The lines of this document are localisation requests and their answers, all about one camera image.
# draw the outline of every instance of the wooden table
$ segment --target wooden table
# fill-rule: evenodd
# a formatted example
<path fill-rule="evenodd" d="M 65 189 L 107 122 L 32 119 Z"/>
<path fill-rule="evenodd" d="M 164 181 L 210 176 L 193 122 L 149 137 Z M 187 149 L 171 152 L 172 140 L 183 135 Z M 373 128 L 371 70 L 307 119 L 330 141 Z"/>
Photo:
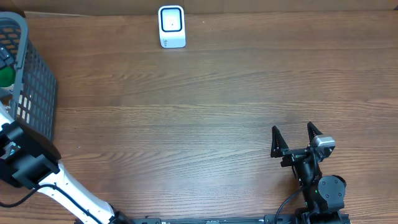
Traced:
<path fill-rule="evenodd" d="M 68 170 L 131 217 L 275 213 L 297 189 L 269 157 L 313 121 L 336 139 L 320 164 L 348 183 L 353 223 L 398 222 L 398 13 L 187 15 L 187 47 L 157 16 L 29 19 L 59 81 L 55 145 Z M 26 189 L 2 184 L 1 200 Z M 300 198 L 284 213 L 301 207 Z M 37 194 L 0 223 L 72 223 Z"/>

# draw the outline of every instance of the black cable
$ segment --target black cable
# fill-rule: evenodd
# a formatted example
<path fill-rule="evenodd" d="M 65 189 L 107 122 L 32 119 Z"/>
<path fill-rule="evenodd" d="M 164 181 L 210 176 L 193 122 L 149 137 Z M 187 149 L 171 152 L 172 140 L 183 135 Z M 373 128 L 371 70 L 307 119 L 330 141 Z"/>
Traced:
<path fill-rule="evenodd" d="M 313 156 L 313 166 L 314 166 L 314 172 L 313 172 L 313 176 L 312 179 L 310 181 L 310 183 L 308 185 L 302 186 L 300 189 L 298 189 L 296 192 L 294 192 L 291 196 L 289 196 L 283 203 L 282 205 L 280 205 L 280 207 L 278 208 L 278 211 L 275 214 L 275 220 L 274 220 L 274 224 L 278 224 L 278 216 L 279 213 L 282 211 L 283 207 L 287 204 L 287 202 L 289 202 L 290 200 L 292 200 L 294 197 L 296 197 L 300 192 L 302 192 L 303 190 L 306 190 L 308 187 L 311 186 L 311 183 L 315 180 L 315 178 L 317 177 L 317 169 L 318 169 L 318 163 L 317 160 L 315 159 L 315 153 L 312 151 L 311 152 L 312 156 Z"/>
<path fill-rule="evenodd" d="M 69 201 L 74 204 L 76 207 L 78 207 L 84 214 L 86 214 L 88 217 L 92 218 L 96 223 L 98 224 L 102 224 L 93 214 L 91 214 L 89 211 L 85 210 L 82 206 L 80 206 L 73 198 L 71 198 L 71 196 L 69 196 L 66 192 L 64 192 L 61 188 L 57 187 L 56 185 L 53 184 L 43 184 L 43 185 L 38 185 L 35 187 L 34 190 L 32 190 L 31 192 L 29 192 L 29 194 L 27 194 L 24 198 L 22 198 L 21 200 L 19 200 L 16 203 L 12 203 L 12 204 L 5 204 L 0 202 L 0 207 L 4 207 L 4 208 L 13 208 L 16 207 L 22 203 L 24 203 L 28 198 L 30 198 L 33 194 L 35 194 L 39 189 L 42 189 L 44 187 L 51 187 L 54 190 L 58 190 L 63 196 L 65 196 L 67 199 L 69 199 Z"/>

